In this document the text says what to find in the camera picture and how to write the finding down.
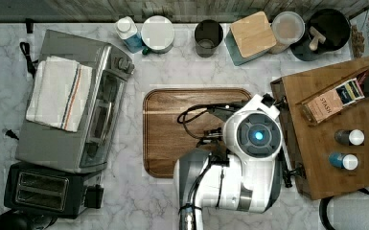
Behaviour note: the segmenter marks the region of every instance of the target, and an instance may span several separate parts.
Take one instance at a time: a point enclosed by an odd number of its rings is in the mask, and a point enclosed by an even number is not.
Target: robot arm
[[[225,121],[222,139],[230,152],[226,164],[211,161],[211,153],[202,149],[177,161],[174,182],[183,207],[180,229],[202,229],[202,207],[262,213],[277,199],[281,178],[277,155],[283,137],[275,122],[279,110],[263,100],[255,95],[230,116],[219,112]]]

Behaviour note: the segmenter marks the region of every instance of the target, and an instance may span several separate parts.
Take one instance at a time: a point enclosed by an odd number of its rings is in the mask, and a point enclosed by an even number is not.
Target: blue light
[[[255,133],[255,138],[258,139],[259,141],[261,141],[263,139],[263,134],[258,131],[258,132]]]

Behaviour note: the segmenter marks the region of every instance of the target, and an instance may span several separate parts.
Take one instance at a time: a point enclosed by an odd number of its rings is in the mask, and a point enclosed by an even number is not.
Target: wooden cutting board
[[[276,37],[263,11],[232,23],[231,31],[242,58],[250,58],[276,45]]]
[[[196,147],[192,138],[176,120],[180,113],[196,104],[248,101],[249,92],[241,88],[156,89],[143,101],[143,162],[146,171],[159,178],[172,178],[177,159]],[[191,112],[187,119],[197,114]],[[204,113],[187,124],[198,136],[204,130],[222,127],[217,117]]]

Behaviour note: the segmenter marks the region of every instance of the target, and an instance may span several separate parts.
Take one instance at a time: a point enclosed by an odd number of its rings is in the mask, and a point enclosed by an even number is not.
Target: wooden tray
[[[196,104],[248,101],[249,92],[241,88],[156,89],[143,101],[143,162],[146,171],[159,178],[172,178],[177,159],[196,147],[197,139],[189,136],[177,117]],[[187,124],[195,135],[221,127],[222,121],[205,113]]]

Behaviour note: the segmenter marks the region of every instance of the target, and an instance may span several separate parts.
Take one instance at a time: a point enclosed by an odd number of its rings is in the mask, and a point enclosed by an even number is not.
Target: white bottle cap
[[[357,168],[357,164],[358,164],[358,161],[357,161],[357,158],[352,155],[352,154],[349,154],[349,155],[346,155],[345,157],[343,157],[343,168],[347,169],[347,170],[354,170]]]
[[[349,133],[349,142],[352,143],[352,145],[358,146],[361,145],[364,141],[364,133],[358,129],[352,130],[351,133]]]
[[[121,32],[127,32],[130,30],[130,21],[126,18],[122,18],[117,22],[118,30]]]

